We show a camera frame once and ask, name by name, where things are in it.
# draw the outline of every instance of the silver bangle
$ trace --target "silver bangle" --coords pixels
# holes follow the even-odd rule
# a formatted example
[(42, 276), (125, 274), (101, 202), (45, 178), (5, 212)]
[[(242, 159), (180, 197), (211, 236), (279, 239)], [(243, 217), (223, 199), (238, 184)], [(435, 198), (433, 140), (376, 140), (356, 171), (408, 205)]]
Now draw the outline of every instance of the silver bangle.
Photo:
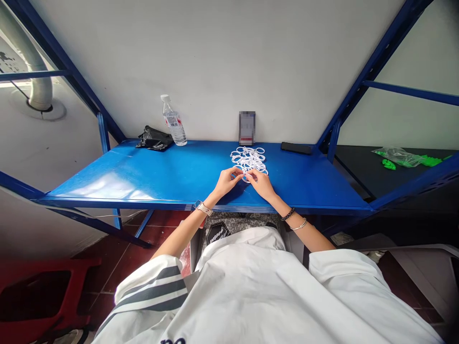
[(297, 229), (300, 229), (300, 228), (303, 228), (304, 226), (306, 226), (307, 220), (306, 220), (305, 217), (303, 217), (303, 218), (304, 218), (305, 221), (304, 221), (304, 223), (303, 223), (300, 227), (298, 227), (298, 228), (291, 228), (291, 227), (290, 227), (290, 229), (291, 229), (291, 230), (297, 230)]

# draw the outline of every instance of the red plastic stool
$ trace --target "red plastic stool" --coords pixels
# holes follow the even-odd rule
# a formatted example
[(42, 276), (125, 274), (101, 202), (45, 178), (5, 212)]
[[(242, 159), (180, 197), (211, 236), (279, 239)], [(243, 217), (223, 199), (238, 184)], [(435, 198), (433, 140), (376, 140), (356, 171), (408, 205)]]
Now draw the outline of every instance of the red plastic stool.
[(49, 331), (81, 329), (86, 326), (90, 316), (77, 315), (77, 306), (87, 270), (100, 263), (100, 258), (0, 262), (0, 294), (6, 287), (42, 272), (70, 271), (70, 279), (59, 312), (49, 318), (0, 321), (1, 341), (11, 344), (28, 344), (38, 340)]

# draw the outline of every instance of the black stripe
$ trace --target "black stripe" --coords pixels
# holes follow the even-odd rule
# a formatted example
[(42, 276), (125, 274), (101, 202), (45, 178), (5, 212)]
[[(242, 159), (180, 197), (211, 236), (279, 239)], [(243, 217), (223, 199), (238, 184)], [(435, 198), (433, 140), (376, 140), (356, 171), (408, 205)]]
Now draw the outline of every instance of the black stripe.
[[(158, 303), (156, 305), (144, 308), (143, 310), (155, 311), (155, 312), (173, 311), (179, 307), (182, 307), (187, 296), (188, 294), (180, 295), (174, 299), (170, 299), (170, 300)], [(105, 321), (102, 323), (102, 325), (97, 330), (94, 338), (96, 338), (100, 334), (100, 332), (105, 328), (105, 326), (107, 326), (107, 324), (110, 322), (110, 320), (112, 320), (115, 317), (116, 314), (118, 313), (114, 313), (111, 316), (109, 316), (107, 319), (105, 319)]]
[(173, 311), (174, 309), (182, 307), (187, 296), (188, 294), (183, 294), (183, 295), (176, 297), (175, 299), (170, 299), (170, 300), (158, 303), (156, 305), (144, 308), (144, 310), (156, 311), (156, 312)]
[(117, 308), (124, 306), (125, 304), (129, 303), (134, 303), (134, 302), (141, 302), (141, 301), (146, 301), (146, 300), (151, 300), (154, 298), (157, 298), (159, 296), (163, 296), (166, 294), (170, 294), (174, 291), (179, 291), (181, 289), (186, 289), (185, 282), (183, 282), (183, 279), (179, 279), (174, 282), (170, 282), (167, 284), (151, 287), (145, 290), (142, 290), (138, 292), (137, 294), (134, 294), (132, 296), (129, 296), (128, 298), (124, 299), (120, 303), (116, 305), (113, 310), (116, 310)]
[(96, 332), (96, 335), (94, 336), (94, 339), (99, 335), (99, 333), (104, 329), (105, 326), (107, 326), (107, 324), (109, 323), (110, 320), (113, 319), (113, 317), (115, 316), (116, 314), (112, 314), (111, 316), (109, 316), (107, 319), (105, 319), (105, 321), (102, 323), (102, 325), (99, 327), (99, 329), (97, 330)]
[(163, 278), (177, 276), (177, 275), (180, 275), (180, 269), (178, 268), (177, 265), (175, 265), (173, 267), (164, 268), (164, 269), (161, 270), (161, 272), (158, 274), (158, 276), (156, 276), (154, 279), (151, 279), (148, 282), (146, 282), (146, 283), (144, 283), (144, 284), (142, 284), (142, 285), (140, 285), (138, 287), (134, 287), (132, 289), (129, 289), (127, 292), (125, 292), (123, 294), (122, 298), (125, 297), (126, 295), (132, 294), (133, 292), (135, 292), (137, 290), (142, 289), (143, 287), (145, 287), (148, 284), (152, 284), (155, 280), (160, 280), (160, 279), (163, 279)]

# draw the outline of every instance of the black plastic bag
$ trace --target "black plastic bag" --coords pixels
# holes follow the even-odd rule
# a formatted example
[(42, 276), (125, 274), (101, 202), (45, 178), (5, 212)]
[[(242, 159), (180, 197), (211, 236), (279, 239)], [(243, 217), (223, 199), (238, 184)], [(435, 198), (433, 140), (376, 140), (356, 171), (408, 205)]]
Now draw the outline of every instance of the black plastic bag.
[(143, 134), (139, 136), (140, 142), (135, 148), (147, 148), (153, 151), (163, 151), (169, 147), (174, 140), (170, 134), (145, 126)]

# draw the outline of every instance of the white t-shirt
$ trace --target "white t-shirt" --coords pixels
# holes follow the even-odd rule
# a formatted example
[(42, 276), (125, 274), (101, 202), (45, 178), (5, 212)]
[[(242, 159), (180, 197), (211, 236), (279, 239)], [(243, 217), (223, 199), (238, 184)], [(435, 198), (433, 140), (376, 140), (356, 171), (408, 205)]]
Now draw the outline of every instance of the white t-shirt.
[(365, 255), (309, 255), (309, 271), (271, 227), (210, 244), (198, 272), (159, 256), (117, 288), (94, 343), (441, 343)]

